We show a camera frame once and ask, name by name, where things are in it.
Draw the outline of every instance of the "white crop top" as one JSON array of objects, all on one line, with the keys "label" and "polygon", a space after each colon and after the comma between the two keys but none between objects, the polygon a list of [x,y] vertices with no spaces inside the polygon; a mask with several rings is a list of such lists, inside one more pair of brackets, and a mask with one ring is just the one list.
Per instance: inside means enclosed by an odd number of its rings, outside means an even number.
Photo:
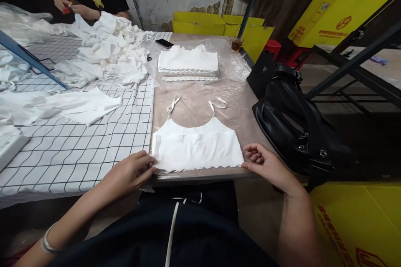
[{"label": "white crop top", "polygon": [[234,130],[223,125],[217,118],[211,101],[213,117],[200,127],[182,127],[171,118],[174,105],[180,99],[174,96],[167,108],[168,118],[152,136],[152,156],[157,159],[156,168],[172,172],[211,167],[236,167],[244,162],[241,147]]}]

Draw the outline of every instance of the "yellow box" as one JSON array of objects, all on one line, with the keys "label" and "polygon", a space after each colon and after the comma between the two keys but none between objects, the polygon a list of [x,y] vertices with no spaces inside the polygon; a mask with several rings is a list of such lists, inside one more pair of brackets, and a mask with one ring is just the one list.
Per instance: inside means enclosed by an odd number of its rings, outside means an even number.
[{"label": "yellow box", "polygon": [[338,45],[387,0],[312,0],[288,38],[299,47]]},{"label": "yellow box", "polygon": [[223,35],[224,21],[219,15],[208,13],[175,12],[173,13],[175,33],[199,35]]},{"label": "yellow box", "polygon": [[330,182],[310,196],[330,266],[401,266],[399,182]]},{"label": "yellow box", "polygon": [[[224,35],[225,36],[238,36],[241,27],[243,16],[223,15],[225,22]],[[246,22],[244,34],[244,49],[249,57],[256,62],[260,53],[266,45],[267,40],[272,35],[274,27],[263,26],[264,19],[248,18]]]}]

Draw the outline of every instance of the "person's left hand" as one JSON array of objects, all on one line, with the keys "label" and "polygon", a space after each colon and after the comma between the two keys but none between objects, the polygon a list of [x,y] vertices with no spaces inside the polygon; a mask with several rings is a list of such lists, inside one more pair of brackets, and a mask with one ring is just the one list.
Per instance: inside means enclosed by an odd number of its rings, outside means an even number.
[{"label": "person's left hand", "polygon": [[84,19],[98,20],[100,18],[100,12],[98,10],[91,9],[85,5],[71,5],[71,8],[74,13],[80,14]]},{"label": "person's left hand", "polygon": [[148,164],[155,162],[156,159],[147,154],[145,150],[131,154],[115,164],[104,178],[88,192],[91,195],[90,202],[101,209],[127,196],[141,187],[157,171],[154,167],[146,170]]}]

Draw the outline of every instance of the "white wall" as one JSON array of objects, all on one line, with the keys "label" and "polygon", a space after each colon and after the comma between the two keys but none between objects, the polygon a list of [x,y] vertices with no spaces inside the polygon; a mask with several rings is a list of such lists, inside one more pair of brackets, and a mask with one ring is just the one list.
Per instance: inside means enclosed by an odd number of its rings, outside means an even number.
[{"label": "white wall", "polygon": [[220,0],[137,0],[139,15],[145,30],[161,31],[162,24],[172,20],[175,11],[207,8]]}]

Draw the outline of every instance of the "yellow graphic print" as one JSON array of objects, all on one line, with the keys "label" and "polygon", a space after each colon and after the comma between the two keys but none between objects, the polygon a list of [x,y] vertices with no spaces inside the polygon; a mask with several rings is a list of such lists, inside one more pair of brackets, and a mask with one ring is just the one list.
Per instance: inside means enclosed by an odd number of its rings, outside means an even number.
[{"label": "yellow graphic print", "polygon": [[104,8],[102,0],[93,0],[93,2],[95,2],[97,8],[100,8],[101,6]]}]

